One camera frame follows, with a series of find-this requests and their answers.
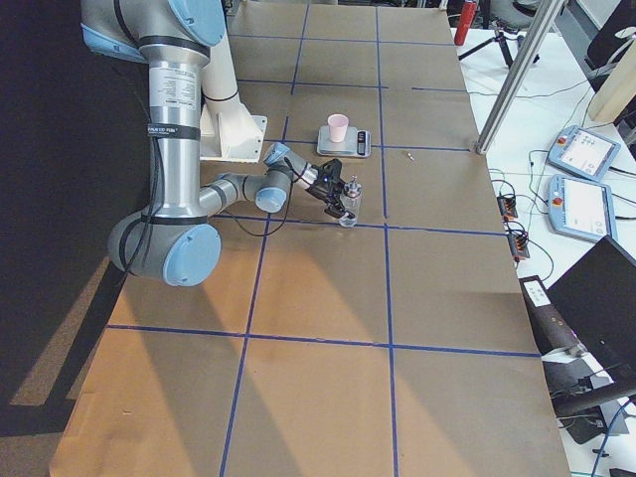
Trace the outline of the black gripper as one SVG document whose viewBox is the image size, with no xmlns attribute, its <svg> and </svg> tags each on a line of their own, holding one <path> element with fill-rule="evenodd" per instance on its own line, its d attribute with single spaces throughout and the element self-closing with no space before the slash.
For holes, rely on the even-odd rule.
<svg viewBox="0 0 636 477">
<path fill-rule="evenodd" d="M 342 162 L 332 159 L 316 168 L 317 177 L 306 192 L 326 204 L 324 212 L 333 218 L 342 218 L 342 193 L 345 182 L 341 179 Z"/>
</svg>

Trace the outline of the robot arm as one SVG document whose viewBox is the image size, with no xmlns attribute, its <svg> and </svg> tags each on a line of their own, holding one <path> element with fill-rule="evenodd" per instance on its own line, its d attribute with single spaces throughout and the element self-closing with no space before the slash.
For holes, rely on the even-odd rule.
<svg viewBox="0 0 636 477">
<path fill-rule="evenodd" d="M 341 218 L 342 165 L 313 165 L 276 143 L 266 120 L 239 97 L 224 7 L 219 1 L 85 1 L 85 44 L 147 66 L 150 199 L 111 231 L 112 263 L 171 286 L 195 286 L 221 252 L 211 216 L 238 202 L 274 214 L 293 187 Z"/>
</svg>

